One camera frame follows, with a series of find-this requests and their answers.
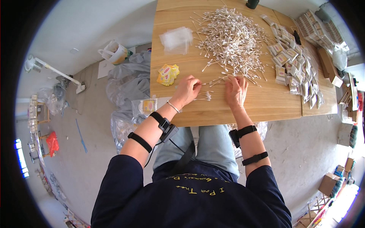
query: gray floor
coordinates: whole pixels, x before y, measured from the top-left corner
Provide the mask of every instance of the gray floor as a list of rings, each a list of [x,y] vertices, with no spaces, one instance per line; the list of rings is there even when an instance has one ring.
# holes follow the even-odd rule
[[[116,107],[105,93],[107,78],[97,79],[98,65],[96,63],[75,75],[76,79],[87,82],[87,90],[76,94],[76,86],[70,84],[67,99],[71,107],[65,110],[63,117],[60,114],[51,116],[48,126],[45,124],[41,129],[42,134],[55,131],[60,147],[55,157],[45,158],[46,173],[54,173],[67,197],[67,206],[88,223],[109,160],[116,155],[110,130],[110,116]],[[81,144],[75,119],[87,153]],[[303,214],[306,203],[318,194],[323,175],[332,172],[336,165],[345,164],[351,149],[336,144],[340,123],[337,114],[268,124],[269,128],[273,125],[264,144],[293,221]],[[151,182],[155,155],[144,170],[145,184]],[[240,168],[239,183],[245,185],[244,169]]]

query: stack of yellow labels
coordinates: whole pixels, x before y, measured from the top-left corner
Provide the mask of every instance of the stack of yellow labels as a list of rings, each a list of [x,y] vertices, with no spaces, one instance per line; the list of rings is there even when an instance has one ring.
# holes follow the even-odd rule
[[[175,64],[173,66],[165,64],[159,71],[157,82],[165,86],[174,84],[176,76],[180,73],[179,67]]]

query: light blue jeans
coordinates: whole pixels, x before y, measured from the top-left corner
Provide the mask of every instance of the light blue jeans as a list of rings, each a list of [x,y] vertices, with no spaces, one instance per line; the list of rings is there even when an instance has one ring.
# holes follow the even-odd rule
[[[194,154],[192,160],[215,165],[238,178],[238,165],[228,133],[227,125],[200,126],[197,156]],[[194,139],[190,127],[179,127],[179,131],[171,140],[186,151]],[[183,154],[174,144],[167,141],[158,151],[153,170],[166,162],[180,160]]]

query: white bucket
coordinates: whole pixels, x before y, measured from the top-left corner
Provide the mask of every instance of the white bucket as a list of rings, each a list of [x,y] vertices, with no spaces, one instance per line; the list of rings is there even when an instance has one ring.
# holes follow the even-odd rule
[[[112,40],[103,50],[98,50],[98,53],[113,65],[121,64],[133,54],[133,52],[123,47],[116,40]]]

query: wooden table top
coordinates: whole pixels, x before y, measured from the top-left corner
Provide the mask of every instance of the wooden table top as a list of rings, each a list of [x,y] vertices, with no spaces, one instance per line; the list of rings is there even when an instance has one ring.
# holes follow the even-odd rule
[[[236,10],[246,17],[252,17],[254,23],[265,29],[267,34],[274,38],[270,26],[259,16],[267,15],[272,21],[280,23],[276,13],[267,7],[258,5],[255,10],[245,6],[245,2],[238,0],[223,0],[228,8]],[[204,12],[215,11],[223,7],[221,0],[159,0],[157,4],[153,35],[152,35],[152,53],[151,53],[151,96],[170,97],[175,92],[175,86],[180,79],[186,75],[194,75],[203,83],[212,81],[221,76],[223,68],[215,64],[207,67],[204,72],[201,70],[205,67],[210,59],[200,54],[200,49],[195,46],[198,40],[193,40],[193,45],[189,47],[187,55],[165,55],[164,47],[161,44],[159,35],[167,30],[176,29],[182,26],[195,30],[192,18],[198,19],[196,12],[202,15]],[[263,43],[262,51],[266,52],[266,44]],[[267,82],[259,73],[261,80],[257,82],[262,88],[249,82],[245,109],[252,121],[271,121],[300,118],[302,114],[301,98],[298,95],[291,95],[287,86],[275,83],[274,63],[271,61],[271,55],[261,55],[260,60],[265,66],[265,77]],[[164,64],[176,64],[179,66],[180,74],[177,76],[175,83],[171,86],[164,86],[156,82],[158,70]],[[204,90],[211,90],[211,101],[193,101],[183,108],[183,112],[178,114],[172,120],[176,126],[199,126],[199,125],[216,125],[235,123],[235,119],[224,99],[224,85],[214,85],[213,87],[203,86]]]
[[[276,17],[278,18],[280,24],[284,26],[288,31],[297,30],[298,28],[295,26],[295,23],[288,16],[274,10]],[[324,104],[321,105],[320,108],[317,108],[317,104],[314,105],[312,109],[309,107],[309,102],[303,104],[301,102],[302,107],[302,116],[316,116],[316,115],[325,115],[325,114],[336,114],[337,113],[337,97],[336,97],[336,88],[335,86],[324,77],[323,67],[321,65],[319,55],[317,52],[317,48],[306,41],[302,35],[299,33],[300,41],[302,46],[308,48],[313,57],[315,58],[318,64],[318,86],[319,90],[323,93]]]

